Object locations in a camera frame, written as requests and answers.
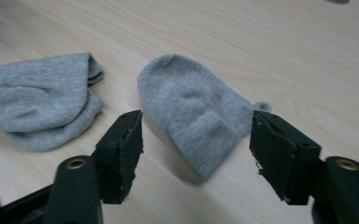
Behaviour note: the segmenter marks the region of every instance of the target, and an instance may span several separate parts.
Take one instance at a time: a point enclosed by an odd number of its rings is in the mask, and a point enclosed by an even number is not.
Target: gray sock
[[[102,101],[88,90],[102,78],[90,53],[0,66],[0,130],[29,149],[62,145],[102,109]]]
[[[250,104],[202,64],[180,55],[150,62],[138,77],[145,111],[172,146],[203,180],[250,132]]]

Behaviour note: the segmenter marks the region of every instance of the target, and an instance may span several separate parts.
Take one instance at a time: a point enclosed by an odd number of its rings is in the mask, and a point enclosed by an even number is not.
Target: knit fabric
[[[88,84],[103,78],[90,53],[0,66],[0,130],[19,146],[47,150],[82,134],[103,108]]]
[[[163,55],[138,77],[147,115],[196,174],[207,180],[239,140],[250,132],[252,105],[202,64]]]

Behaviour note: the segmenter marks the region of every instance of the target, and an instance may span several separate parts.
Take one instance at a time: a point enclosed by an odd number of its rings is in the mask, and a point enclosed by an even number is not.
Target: table surface
[[[0,131],[1,204],[51,184],[61,161],[89,155],[119,115],[143,109],[137,77],[166,53],[201,62],[253,103],[270,102],[323,146],[322,159],[359,161],[359,0],[0,0],[0,64],[85,51],[104,67],[90,87],[103,111],[46,152]],[[288,206],[257,174],[249,135],[200,183],[149,119],[143,133],[131,193],[103,206],[105,223],[312,223],[312,200]]]

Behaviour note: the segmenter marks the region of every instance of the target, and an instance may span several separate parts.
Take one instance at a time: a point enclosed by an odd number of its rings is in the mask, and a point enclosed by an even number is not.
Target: metal screw
[[[78,169],[82,166],[84,166],[86,164],[86,161],[83,160],[83,159],[76,159],[76,160],[72,160],[72,161],[69,161],[67,164],[66,164],[66,168],[70,169],[70,170],[75,170],[75,169]]]
[[[359,166],[356,165],[353,161],[347,161],[343,159],[336,160],[336,164],[340,166],[341,168],[351,170],[351,171],[357,171],[359,170]]]

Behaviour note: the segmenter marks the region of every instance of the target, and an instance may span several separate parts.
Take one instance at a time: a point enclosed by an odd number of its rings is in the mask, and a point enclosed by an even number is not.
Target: wood grain
[[[359,0],[0,0],[0,64],[89,51],[105,78],[105,108],[80,137],[48,152],[0,132],[0,201],[45,187],[64,159],[90,154],[116,120],[142,109],[136,80],[152,59],[180,53],[251,102],[268,101],[324,147],[359,161]],[[243,138],[200,183],[145,116],[145,154],[129,199],[104,205],[105,223],[312,223],[308,206],[281,203],[256,172]]]

